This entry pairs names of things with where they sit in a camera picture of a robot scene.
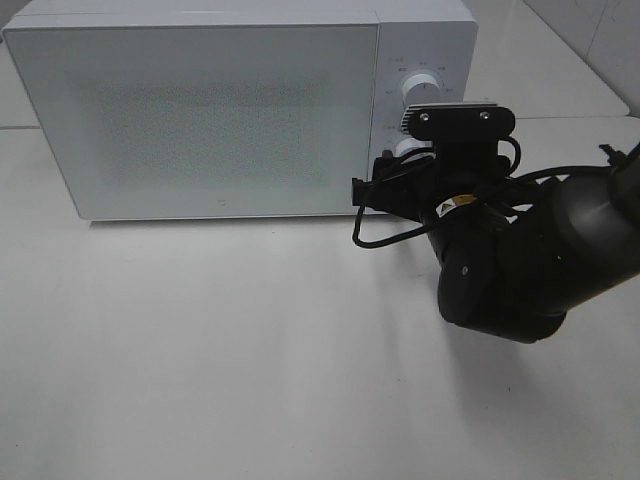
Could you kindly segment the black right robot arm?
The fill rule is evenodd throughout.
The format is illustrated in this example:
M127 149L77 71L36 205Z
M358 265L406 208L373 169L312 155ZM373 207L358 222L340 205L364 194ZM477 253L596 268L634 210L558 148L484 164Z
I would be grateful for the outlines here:
M533 343L639 273L639 153L603 152L603 166L524 175L496 141L384 152L370 180L353 180L352 202L415 222L405 239L428 238L445 321Z

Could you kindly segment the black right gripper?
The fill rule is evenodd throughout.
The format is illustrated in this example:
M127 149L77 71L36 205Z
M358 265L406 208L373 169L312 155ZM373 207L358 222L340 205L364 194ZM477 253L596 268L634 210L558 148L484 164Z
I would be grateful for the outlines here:
M351 179L352 205L430 225L444 215L441 204L472 204L506 182L510 158L498 153L498 145L497 140L435 142L432 154L412 162L415 150L399 157L384 150L374 161L371 181Z

